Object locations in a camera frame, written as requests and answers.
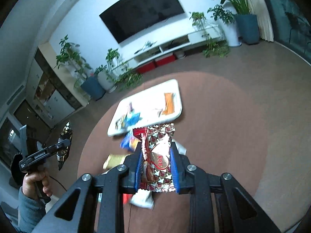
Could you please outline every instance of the hand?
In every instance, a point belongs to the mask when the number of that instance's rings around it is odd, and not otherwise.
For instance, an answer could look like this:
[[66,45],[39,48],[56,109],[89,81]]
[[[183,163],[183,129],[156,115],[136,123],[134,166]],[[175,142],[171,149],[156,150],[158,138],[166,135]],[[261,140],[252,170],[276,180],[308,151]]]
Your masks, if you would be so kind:
[[53,192],[50,185],[49,173],[46,168],[43,171],[36,171],[32,173],[27,173],[24,177],[23,181],[23,194],[30,199],[38,200],[38,195],[36,192],[35,182],[42,181],[43,184],[43,192],[51,197]]

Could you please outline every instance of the gray sleeve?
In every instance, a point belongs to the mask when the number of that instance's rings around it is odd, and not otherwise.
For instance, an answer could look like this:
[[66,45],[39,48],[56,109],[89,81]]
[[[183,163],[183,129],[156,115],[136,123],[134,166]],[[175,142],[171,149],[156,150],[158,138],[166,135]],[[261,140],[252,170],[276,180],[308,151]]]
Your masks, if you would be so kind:
[[45,205],[42,201],[32,200],[25,196],[22,187],[19,191],[18,200],[20,218],[17,230],[31,233],[43,216],[45,216]]

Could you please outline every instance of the white tray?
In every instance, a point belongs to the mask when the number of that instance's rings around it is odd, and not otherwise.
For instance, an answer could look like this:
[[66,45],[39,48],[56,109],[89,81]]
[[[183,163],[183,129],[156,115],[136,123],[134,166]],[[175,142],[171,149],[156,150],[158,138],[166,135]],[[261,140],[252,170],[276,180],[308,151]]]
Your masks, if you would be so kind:
[[[169,115],[160,115],[159,117],[156,109],[165,109],[164,93],[174,93],[175,112]],[[115,123],[127,112],[129,103],[132,103],[135,113],[140,112],[141,120],[135,125],[117,130]],[[181,110],[182,105],[178,82],[176,79],[172,79],[121,100],[109,125],[107,134],[109,137],[112,137],[127,133],[133,128],[169,123],[180,116]]]

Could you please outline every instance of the person's arm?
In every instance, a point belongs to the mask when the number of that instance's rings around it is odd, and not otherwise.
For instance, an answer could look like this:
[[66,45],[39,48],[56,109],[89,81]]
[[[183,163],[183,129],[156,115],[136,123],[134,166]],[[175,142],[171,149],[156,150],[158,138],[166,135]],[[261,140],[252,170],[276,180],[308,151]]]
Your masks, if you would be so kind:
[[19,192],[18,228],[17,231],[30,233],[45,215],[45,204],[38,199],[35,182],[42,181],[43,192],[52,196],[49,174],[44,171],[32,172],[24,177],[23,186]]

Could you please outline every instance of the wire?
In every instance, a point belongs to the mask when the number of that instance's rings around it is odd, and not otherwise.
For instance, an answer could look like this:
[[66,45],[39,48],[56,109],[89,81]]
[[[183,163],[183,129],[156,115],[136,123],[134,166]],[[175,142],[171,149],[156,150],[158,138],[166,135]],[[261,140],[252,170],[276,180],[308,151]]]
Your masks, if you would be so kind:
[[131,204],[131,208],[130,208],[130,218],[128,219],[128,231],[129,231],[129,229],[130,229],[131,210],[132,210],[132,204]]
[[67,192],[67,189],[57,179],[53,178],[52,176],[50,176],[50,178],[55,180],[56,182],[58,182],[58,184],[60,184],[65,189],[65,191]]

